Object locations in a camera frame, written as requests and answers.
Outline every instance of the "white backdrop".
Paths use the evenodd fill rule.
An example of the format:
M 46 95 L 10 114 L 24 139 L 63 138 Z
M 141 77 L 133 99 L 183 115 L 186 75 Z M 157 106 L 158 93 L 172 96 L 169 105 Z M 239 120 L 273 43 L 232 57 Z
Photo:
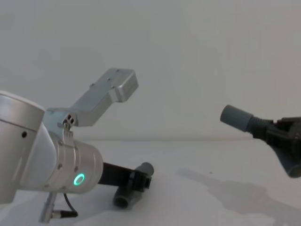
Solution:
M 88 139 L 243 137 L 226 104 L 264 118 L 301 115 L 296 0 L 3 0 L 0 89 L 71 105 L 110 67 L 140 88 Z

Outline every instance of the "cable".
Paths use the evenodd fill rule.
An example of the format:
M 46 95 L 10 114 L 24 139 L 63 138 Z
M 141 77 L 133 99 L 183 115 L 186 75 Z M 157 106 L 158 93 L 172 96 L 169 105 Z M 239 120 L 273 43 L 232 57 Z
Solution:
M 66 193 L 64 193 L 64 198 L 65 198 L 66 203 L 67 203 L 67 205 L 69 206 L 69 208 L 70 208 L 73 212 L 76 212 L 76 213 L 77 213 L 77 211 L 76 211 L 76 210 L 74 209 L 74 207 L 71 205 L 71 203 L 70 203 L 70 201 L 69 201 L 69 199 L 68 199 Z

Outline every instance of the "green led ring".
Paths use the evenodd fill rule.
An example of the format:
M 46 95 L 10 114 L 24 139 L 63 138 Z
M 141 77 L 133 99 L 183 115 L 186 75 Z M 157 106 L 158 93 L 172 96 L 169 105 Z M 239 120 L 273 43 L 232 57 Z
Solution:
M 75 186 L 79 186 L 84 182 L 84 180 L 85 180 L 85 175 L 83 173 L 81 173 L 81 174 L 78 174 L 77 177 L 75 177 L 73 183 Z

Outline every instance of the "white table surface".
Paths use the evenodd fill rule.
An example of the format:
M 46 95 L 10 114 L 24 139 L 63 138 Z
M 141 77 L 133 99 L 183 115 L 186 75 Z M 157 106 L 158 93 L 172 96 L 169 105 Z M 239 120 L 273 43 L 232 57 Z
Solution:
M 89 142 L 105 162 L 135 168 L 151 162 L 150 190 L 130 210 L 112 205 L 116 188 L 70 195 L 77 219 L 50 226 L 299 226 L 301 179 L 290 179 L 260 141 Z M 0 226 L 38 226 L 47 194 L 18 192 Z M 57 209 L 66 209 L 62 196 Z

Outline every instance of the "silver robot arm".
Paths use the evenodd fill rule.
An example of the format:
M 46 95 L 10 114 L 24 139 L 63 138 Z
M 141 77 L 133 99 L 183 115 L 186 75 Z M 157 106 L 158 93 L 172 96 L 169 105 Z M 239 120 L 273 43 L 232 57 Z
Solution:
M 46 111 L 0 92 L 0 180 L 7 181 L 0 184 L 0 204 L 11 203 L 17 190 L 49 192 L 40 216 L 41 223 L 49 223 L 58 193 L 82 194 L 97 184 L 121 186 L 103 175 L 104 167 L 109 173 L 120 167 L 104 163 L 95 147 L 74 140 L 71 129 L 93 126 L 112 103 L 127 101 L 137 88 L 133 70 L 110 69 L 70 108 Z M 143 182 L 148 188 L 150 180 Z

